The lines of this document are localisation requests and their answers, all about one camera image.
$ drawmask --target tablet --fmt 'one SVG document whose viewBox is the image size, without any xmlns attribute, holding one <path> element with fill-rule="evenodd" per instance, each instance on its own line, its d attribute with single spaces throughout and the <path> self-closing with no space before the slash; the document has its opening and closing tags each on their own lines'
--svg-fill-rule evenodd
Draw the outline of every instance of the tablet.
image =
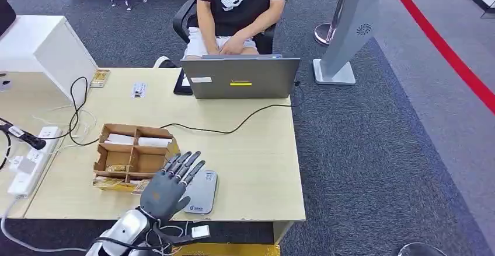
<svg viewBox="0 0 495 256">
<path fill-rule="evenodd" d="M 179 78 L 177 78 L 177 83 L 175 83 L 175 88 L 173 89 L 173 93 L 183 96 L 193 95 L 193 89 L 191 89 L 191 85 L 189 85 L 189 80 L 184 74 L 183 69 L 181 69 Z"/>
</svg>

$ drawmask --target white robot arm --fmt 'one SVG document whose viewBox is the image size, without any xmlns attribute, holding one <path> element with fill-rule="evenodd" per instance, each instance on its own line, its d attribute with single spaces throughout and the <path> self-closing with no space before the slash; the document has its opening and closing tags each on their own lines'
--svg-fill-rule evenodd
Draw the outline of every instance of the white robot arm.
<svg viewBox="0 0 495 256">
<path fill-rule="evenodd" d="M 168 222 L 190 202 L 189 197 L 180 198 L 205 164 L 205 161 L 200 161 L 187 173 L 200 154 L 196 152 L 191 155 L 191 152 L 186 152 L 182 156 L 174 155 L 144 189 L 140 206 L 126 212 L 112 228 L 96 238 L 86 256 L 144 256 L 152 249 L 161 249 L 168 244 L 180 246 L 209 237 L 208 230 L 206 234 L 198 236 L 169 236 L 162 233 L 158 225 Z M 164 245 L 149 246 L 145 242 L 137 244 L 150 230 L 162 239 Z"/>
</svg>

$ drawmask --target blue carpet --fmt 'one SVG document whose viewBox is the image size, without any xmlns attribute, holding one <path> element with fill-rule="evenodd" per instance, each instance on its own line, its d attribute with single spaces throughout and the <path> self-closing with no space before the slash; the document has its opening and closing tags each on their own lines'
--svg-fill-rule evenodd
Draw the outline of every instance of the blue carpet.
<svg viewBox="0 0 495 256">
<path fill-rule="evenodd" d="M 111 8 L 109 0 L 12 4 L 21 14 L 65 15 L 100 66 L 151 66 L 160 55 L 174 61 L 183 55 L 171 20 L 184 1 L 148 0 L 131 12 Z M 290 0 L 277 28 L 276 52 L 302 58 L 297 79 L 306 95 L 293 113 L 308 220 L 289 231 L 283 254 L 394 255 L 408 242 L 425 241 L 448 255 L 492 255 L 375 40 L 351 61 L 355 86 L 314 83 L 311 60 L 325 49 L 312 30 L 331 18 L 335 2 Z M 12 234 L 43 247 L 84 247 L 110 226 L 10 224 Z M 266 224 L 251 226 L 218 229 L 214 240 L 273 241 Z M 69 236 L 61 239 L 62 232 Z M 0 241 L 6 247 L 0 255 L 35 255 Z"/>
</svg>

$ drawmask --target red line on floor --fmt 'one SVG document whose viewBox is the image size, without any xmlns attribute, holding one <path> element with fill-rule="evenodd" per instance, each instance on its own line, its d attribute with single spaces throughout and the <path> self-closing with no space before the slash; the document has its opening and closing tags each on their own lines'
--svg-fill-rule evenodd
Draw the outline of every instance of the red line on floor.
<svg viewBox="0 0 495 256">
<path fill-rule="evenodd" d="M 407 11 L 413 16 L 416 23 L 423 30 L 424 34 L 435 45 L 437 50 L 457 72 L 457 74 L 466 82 L 471 90 L 484 102 L 484 104 L 495 114 L 495 94 L 488 88 L 471 69 L 461 60 L 461 58 L 453 51 L 442 36 L 436 31 L 426 17 L 421 13 L 421 10 L 414 4 L 412 0 L 400 0 L 406 7 Z"/>
</svg>

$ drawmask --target laptop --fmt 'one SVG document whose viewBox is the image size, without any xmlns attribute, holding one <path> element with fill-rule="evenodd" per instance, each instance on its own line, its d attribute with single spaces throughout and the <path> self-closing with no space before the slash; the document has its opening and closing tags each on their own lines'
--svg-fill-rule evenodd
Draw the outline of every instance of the laptop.
<svg viewBox="0 0 495 256">
<path fill-rule="evenodd" d="M 284 99 L 294 87 L 301 59 L 217 55 L 181 62 L 197 99 Z"/>
</svg>

